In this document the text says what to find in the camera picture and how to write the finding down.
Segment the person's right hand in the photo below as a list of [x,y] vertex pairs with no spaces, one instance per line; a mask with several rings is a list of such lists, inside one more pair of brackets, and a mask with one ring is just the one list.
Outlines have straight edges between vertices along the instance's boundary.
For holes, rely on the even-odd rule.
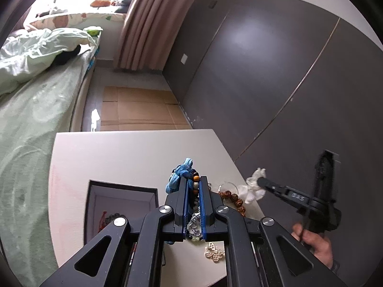
[[332,245],[327,237],[308,231],[303,228],[302,224],[296,223],[292,227],[292,236],[303,243],[312,247],[314,256],[320,260],[329,269],[334,264]]

